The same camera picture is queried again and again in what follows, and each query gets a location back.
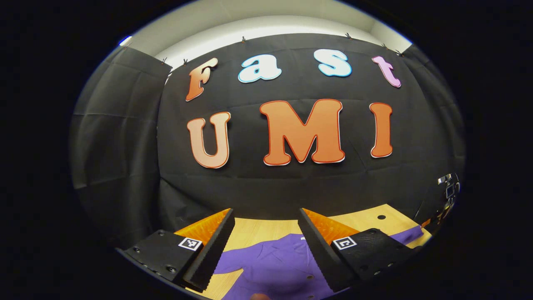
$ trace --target wooden table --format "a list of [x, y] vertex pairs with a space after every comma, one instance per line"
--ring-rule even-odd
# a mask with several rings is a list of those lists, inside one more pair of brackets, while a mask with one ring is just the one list
[[[392, 235], [415, 227], [417, 224], [388, 204], [382, 206], [352, 212], [346, 215], [330, 216], [331, 219], [350, 226], [358, 231], [369, 228], [377, 228], [382, 232]], [[407, 244], [409, 248], [415, 248], [425, 244], [431, 234], [422, 229], [424, 235]], [[235, 227], [230, 235], [224, 251], [246, 248], [264, 241], [278, 240], [287, 234], [302, 234], [297, 220], [256, 220], [235, 218]], [[237, 270], [226, 274], [215, 274], [211, 277], [209, 286], [203, 293], [198, 293], [213, 300], [220, 300], [230, 290], [243, 270]]]

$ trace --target pink letter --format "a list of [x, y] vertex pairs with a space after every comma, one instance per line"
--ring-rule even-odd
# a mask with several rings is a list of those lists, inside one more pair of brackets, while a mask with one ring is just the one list
[[385, 79], [392, 85], [397, 88], [401, 86], [401, 82], [399, 79], [394, 78], [394, 75], [392, 75], [391, 70], [394, 70], [394, 68], [391, 66], [390, 63], [386, 62], [383, 57], [376, 56], [372, 58], [372, 61], [379, 65], [379, 68], [381, 69], [381, 72], [385, 76]]

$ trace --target ceiling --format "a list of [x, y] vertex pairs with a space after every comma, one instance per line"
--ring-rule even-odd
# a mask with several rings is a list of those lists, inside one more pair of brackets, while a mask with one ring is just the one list
[[177, 42], [225, 23], [266, 15], [301, 15], [370, 32], [376, 20], [335, 0], [197, 0], [132, 34], [130, 47], [155, 56]]

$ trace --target black fabric backdrop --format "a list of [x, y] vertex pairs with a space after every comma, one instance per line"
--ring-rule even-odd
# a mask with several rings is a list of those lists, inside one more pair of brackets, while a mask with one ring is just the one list
[[[328, 77], [313, 57], [339, 50], [352, 67], [348, 77]], [[272, 54], [282, 73], [274, 80], [241, 83], [244, 60]], [[402, 86], [384, 78], [372, 57], [394, 67]], [[216, 57], [202, 95], [185, 101], [189, 73]], [[88, 214], [114, 246], [130, 247], [163, 228], [178, 230], [234, 208], [236, 217], [295, 219], [305, 207], [339, 215], [388, 203], [421, 223], [442, 205], [437, 178], [457, 172], [465, 159], [463, 122], [449, 88], [414, 46], [400, 57], [384, 47], [322, 34], [288, 34], [235, 43], [180, 66], [133, 49], [117, 48], [94, 72], [76, 106], [71, 130], [74, 187]], [[267, 166], [267, 118], [261, 104], [288, 101], [307, 120], [314, 102], [337, 99], [341, 163]], [[373, 102], [393, 109], [389, 157], [370, 155]], [[216, 152], [211, 115], [228, 111], [230, 156], [206, 169], [192, 156], [188, 121], [202, 117], [207, 153]], [[311, 148], [313, 153], [316, 142]], [[286, 145], [287, 153], [294, 157]]]

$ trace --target white wall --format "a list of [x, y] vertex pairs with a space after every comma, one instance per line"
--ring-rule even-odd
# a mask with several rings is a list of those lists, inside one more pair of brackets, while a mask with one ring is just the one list
[[[378, 30], [379, 33], [387, 33], [386, 35], [382, 34], [385, 37], [391, 35], [388, 31], [380, 30]], [[183, 59], [190, 61], [218, 48], [240, 42], [243, 36], [249, 40], [290, 33], [320, 33], [338, 36], [345, 36], [345, 33], [349, 33], [351, 37], [358, 40], [377, 45], [383, 43], [366, 31], [338, 22], [297, 15], [273, 15], [249, 18], [213, 27], [179, 41], [155, 57], [159, 60], [167, 58], [165, 63], [172, 66], [172, 70], [174, 70], [183, 65]]]
[[385, 46], [391, 50], [404, 52], [412, 44], [411, 41], [407, 40], [401, 34], [377, 20], [374, 23], [370, 34], [376, 39], [383, 41]]

